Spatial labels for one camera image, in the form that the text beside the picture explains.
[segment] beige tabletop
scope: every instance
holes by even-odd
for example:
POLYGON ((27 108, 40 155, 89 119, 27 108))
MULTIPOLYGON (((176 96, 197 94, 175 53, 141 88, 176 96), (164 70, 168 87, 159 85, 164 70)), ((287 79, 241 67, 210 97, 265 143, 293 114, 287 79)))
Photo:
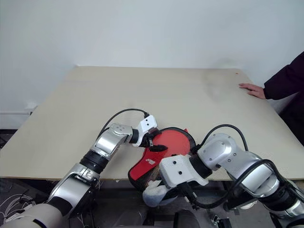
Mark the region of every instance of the beige tabletop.
MULTIPOLYGON (((241 129, 249 150, 272 160, 282 175, 304 179, 304 147, 266 100, 247 95, 238 69, 168 69, 83 66, 73 69, 0 151, 0 176, 60 179, 79 162, 116 112, 141 108, 159 128, 187 128, 197 143, 218 124, 241 129)), ((114 122, 136 127, 143 115, 126 112, 114 122)), ((240 137, 229 133, 243 148, 240 137)), ((126 179, 143 148, 119 151, 101 173, 126 179)), ((210 179, 229 180, 224 170, 210 179)))

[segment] person's hand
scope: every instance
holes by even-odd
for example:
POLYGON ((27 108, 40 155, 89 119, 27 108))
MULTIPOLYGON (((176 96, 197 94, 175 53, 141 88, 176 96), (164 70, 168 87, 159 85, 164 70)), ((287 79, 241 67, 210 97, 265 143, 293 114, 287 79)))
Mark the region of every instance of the person's hand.
POLYGON ((266 99, 265 94, 264 94, 264 90, 263 90, 262 87, 259 87, 257 85, 253 85, 253 84, 250 84, 250 83, 240 83, 238 85, 242 89, 250 90, 248 92, 249 95, 256 96, 256 97, 261 98, 261 99, 266 99))

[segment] person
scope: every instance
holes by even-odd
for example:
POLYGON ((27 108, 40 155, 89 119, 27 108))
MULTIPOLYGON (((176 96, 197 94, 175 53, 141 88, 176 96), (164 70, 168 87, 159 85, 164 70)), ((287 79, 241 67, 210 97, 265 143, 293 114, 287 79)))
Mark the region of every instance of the person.
POLYGON ((298 93, 280 116, 304 145, 304 52, 266 81, 264 88, 250 83, 241 83, 239 87, 260 99, 279 100, 298 93))

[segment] silver robot arm segment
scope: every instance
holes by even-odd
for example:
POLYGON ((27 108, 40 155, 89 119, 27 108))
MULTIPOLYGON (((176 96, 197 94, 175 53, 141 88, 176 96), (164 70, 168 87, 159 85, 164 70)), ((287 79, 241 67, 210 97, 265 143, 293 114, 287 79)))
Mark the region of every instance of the silver robot arm segment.
MULTIPOLYGON (((212 171, 222 167, 236 181, 248 168, 261 160, 256 154, 240 149, 229 135, 214 134, 195 155, 162 159, 160 173, 168 189, 182 187, 185 182, 193 180, 206 185, 206 178, 212 171)), ((240 187, 262 202, 283 227, 304 219, 304 204, 294 194, 290 194, 286 189, 286 181, 280 182, 267 164, 253 169, 243 179, 240 187)))
POLYGON ((146 133, 157 130, 152 115, 143 119, 139 129, 114 123, 94 142, 88 153, 76 163, 52 190, 48 201, 26 210, 3 228, 57 228, 63 220, 75 217, 94 199, 95 185, 100 173, 120 145, 139 146, 146 133))

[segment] person's arm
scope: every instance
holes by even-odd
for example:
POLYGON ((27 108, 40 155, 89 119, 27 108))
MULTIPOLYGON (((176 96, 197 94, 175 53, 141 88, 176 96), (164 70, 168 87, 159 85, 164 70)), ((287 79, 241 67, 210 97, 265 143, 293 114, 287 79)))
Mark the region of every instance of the person's arm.
POLYGON ((264 83, 265 88, 241 83, 240 88, 250 90, 248 94, 261 99, 279 100, 291 94, 304 90, 304 52, 283 67, 271 79, 264 83))

